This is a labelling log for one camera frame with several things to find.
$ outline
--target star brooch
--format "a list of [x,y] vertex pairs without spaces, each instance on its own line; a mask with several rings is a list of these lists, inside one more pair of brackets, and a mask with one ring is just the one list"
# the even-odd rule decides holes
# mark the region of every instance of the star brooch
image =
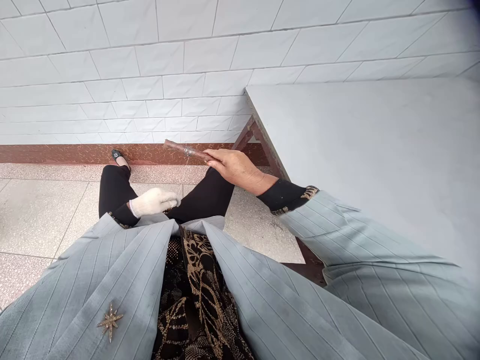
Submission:
[[112,333],[114,331],[114,327],[115,328],[119,327],[115,321],[120,320],[121,318],[124,317],[123,315],[117,315],[117,311],[118,309],[115,310],[115,312],[113,311],[112,303],[110,303],[110,312],[108,314],[105,314],[104,315],[105,320],[96,326],[97,328],[105,327],[105,329],[103,329],[103,332],[101,333],[102,335],[104,335],[107,332],[107,330],[109,331],[108,338],[110,340],[110,343],[112,343]]

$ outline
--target gloved hand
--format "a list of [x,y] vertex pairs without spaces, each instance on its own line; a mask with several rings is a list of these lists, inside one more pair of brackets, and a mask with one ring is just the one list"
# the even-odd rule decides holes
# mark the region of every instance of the gloved hand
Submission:
[[136,218],[159,214],[179,205],[180,197],[176,193],[165,191],[159,187],[153,187],[129,202],[130,211]]

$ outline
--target wooden stick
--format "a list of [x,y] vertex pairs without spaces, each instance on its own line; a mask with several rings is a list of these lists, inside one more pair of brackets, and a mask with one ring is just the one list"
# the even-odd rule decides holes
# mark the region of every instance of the wooden stick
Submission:
[[205,163],[209,162],[210,160],[216,160],[215,158],[211,157],[208,155],[206,152],[201,152],[193,147],[190,146],[185,146],[178,144],[176,142],[170,141],[170,140],[165,140],[165,143],[163,144],[164,148],[171,149],[174,151],[178,151],[180,153],[183,153],[184,155],[188,157],[194,157],[203,160]]

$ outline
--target table top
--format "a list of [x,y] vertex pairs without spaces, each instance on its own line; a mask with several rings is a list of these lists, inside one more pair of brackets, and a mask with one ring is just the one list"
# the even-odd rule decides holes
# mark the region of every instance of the table top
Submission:
[[315,185],[480,274],[480,83],[248,86],[293,183]]

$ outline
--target grey pinstripe suit jacket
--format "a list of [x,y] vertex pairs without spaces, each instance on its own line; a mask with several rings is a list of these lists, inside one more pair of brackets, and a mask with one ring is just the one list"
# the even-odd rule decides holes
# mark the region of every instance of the grey pinstripe suit jacket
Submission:
[[[476,359],[478,298],[461,269],[320,191],[280,216],[326,265],[320,288],[219,229],[206,234],[257,359]],[[105,214],[0,315],[0,359],[149,359],[173,220]],[[112,343],[96,325],[119,314]]]

